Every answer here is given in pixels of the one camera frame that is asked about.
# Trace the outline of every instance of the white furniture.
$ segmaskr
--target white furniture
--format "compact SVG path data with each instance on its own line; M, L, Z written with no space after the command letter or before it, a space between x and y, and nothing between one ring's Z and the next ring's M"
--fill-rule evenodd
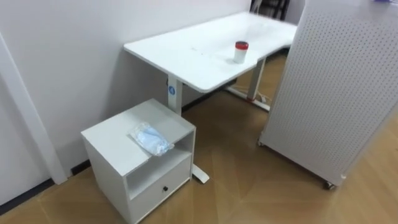
M124 49L169 76L169 108L181 114L182 83L208 93L255 68L248 95L228 90L253 101L262 68L268 55L288 47L294 38L294 25L240 12L199 25L149 37L124 45ZM234 44L249 43L243 64L232 61ZM208 176L194 166L193 175L202 182Z
M151 156L128 135L147 122L175 144ZM192 176L195 127L149 100L82 132L100 189L130 224L137 223Z
M307 1L260 144L340 185L398 104L398 5Z

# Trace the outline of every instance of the white wall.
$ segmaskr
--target white wall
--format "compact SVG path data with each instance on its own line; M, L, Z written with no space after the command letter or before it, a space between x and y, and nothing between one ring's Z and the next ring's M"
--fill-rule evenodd
M146 99L166 76L123 43L248 10L250 0L0 2L0 32L64 169L87 159L80 131ZM186 90L183 102L198 97Z
M0 74L0 205L50 178Z
M303 12L305 0L291 0L287 9L286 22L298 24Z

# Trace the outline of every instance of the standing desk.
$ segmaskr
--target standing desk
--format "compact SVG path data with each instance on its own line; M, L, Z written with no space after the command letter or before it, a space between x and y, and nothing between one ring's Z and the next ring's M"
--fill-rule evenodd
M269 111L256 98L266 57L289 47L296 26L240 12L212 21L149 37L124 45L124 49L168 75L169 108L181 114L182 85L209 93L253 69L247 95L228 91ZM233 62L235 42L249 43L245 62ZM193 175L205 183L209 177L193 166Z

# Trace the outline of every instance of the pegboard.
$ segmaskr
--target pegboard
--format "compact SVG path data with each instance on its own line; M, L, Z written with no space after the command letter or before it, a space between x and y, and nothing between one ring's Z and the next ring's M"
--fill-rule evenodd
M260 142L340 185L397 102L397 5L311 0Z

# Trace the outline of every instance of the plastic bag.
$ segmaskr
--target plastic bag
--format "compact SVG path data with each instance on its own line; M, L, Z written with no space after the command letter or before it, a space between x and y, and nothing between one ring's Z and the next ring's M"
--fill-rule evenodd
M128 133L135 142L154 156L161 156L174 148L156 129L147 122L138 124Z

